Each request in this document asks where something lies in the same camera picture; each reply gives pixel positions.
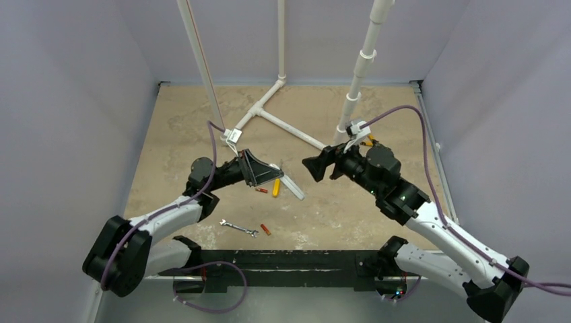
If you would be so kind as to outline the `white remote control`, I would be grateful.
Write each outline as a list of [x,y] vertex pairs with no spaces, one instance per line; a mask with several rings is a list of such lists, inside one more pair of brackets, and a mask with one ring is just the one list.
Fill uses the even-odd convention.
[[300,201],[303,201],[305,199],[306,195],[288,175],[283,174],[279,178],[281,179],[281,186],[284,185],[297,199],[299,199]]

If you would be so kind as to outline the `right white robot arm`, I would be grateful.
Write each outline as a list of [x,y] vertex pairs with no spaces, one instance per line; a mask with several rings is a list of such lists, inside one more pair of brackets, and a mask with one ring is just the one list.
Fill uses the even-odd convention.
[[389,219],[425,237],[444,253],[424,254],[408,242],[390,244],[378,255],[380,269],[388,274],[400,268],[445,286],[465,297],[467,305],[487,322],[502,322],[523,291],[522,278],[529,263],[509,258],[481,243],[463,228],[441,215],[429,196],[401,176],[401,162],[383,145],[361,155],[357,147],[326,146],[316,157],[302,160],[315,181],[329,166],[330,178],[348,177],[372,194],[375,205]]

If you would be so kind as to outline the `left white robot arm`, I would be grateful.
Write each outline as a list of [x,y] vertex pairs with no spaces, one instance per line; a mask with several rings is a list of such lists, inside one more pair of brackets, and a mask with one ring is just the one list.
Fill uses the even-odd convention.
[[208,218],[219,203],[214,191],[239,182],[256,187],[283,177],[284,172],[257,159],[249,149],[217,166],[208,157],[191,165],[185,190],[174,201],[146,215],[106,221],[82,264],[82,271],[105,291],[119,297],[130,294],[146,276],[177,268],[195,274],[201,257],[186,238],[176,238],[166,247],[157,243],[186,226]]

